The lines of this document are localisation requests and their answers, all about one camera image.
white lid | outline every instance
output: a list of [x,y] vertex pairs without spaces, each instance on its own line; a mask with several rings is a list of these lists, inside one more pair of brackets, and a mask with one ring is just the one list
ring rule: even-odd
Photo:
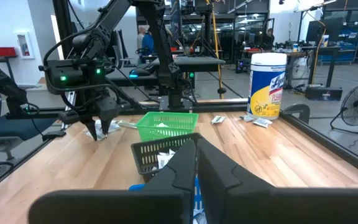
[[251,59],[253,65],[286,65],[287,55],[281,53],[259,53],[253,54]]

person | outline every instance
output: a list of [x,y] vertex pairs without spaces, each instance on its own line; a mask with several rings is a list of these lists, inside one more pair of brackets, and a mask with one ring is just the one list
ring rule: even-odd
[[152,55],[154,53],[154,40],[150,30],[143,37],[142,48],[147,48],[143,55]]
[[273,35],[273,29],[270,28],[267,30],[267,33],[263,35],[262,37],[262,46],[264,46],[264,49],[271,50],[273,48],[274,43],[274,35]]
[[137,35],[137,48],[138,49],[142,48],[142,41],[143,41],[145,32],[146,32],[146,29],[144,29],[143,27],[139,28],[139,34]]

yellow label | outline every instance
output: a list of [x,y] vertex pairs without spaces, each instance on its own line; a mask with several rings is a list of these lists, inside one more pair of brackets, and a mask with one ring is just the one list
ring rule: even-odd
[[279,115],[283,89],[270,92],[269,89],[270,87],[266,86],[251,96],[249,106],[253,115],[264,117]]

disinfecting wipes canister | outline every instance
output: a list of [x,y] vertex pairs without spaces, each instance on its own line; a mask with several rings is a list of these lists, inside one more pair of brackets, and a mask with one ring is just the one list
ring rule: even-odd
[[253,54],[247,109],[250,116],[270,120],[278,118],[286,64],[285,54]]

blue bin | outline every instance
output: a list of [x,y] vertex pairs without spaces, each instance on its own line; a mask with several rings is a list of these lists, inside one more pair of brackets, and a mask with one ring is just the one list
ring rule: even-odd
[[[137,185],[132,185],[129,187],[129,190],[141,190],[143,188],[144,184],[137,184]],[[202,209],[203,208],[203,199],[201,198],[201,189],[200,189],[200,185],[198,184],[198,178],[196,177],[195,181],[194,181],[194,209]]]

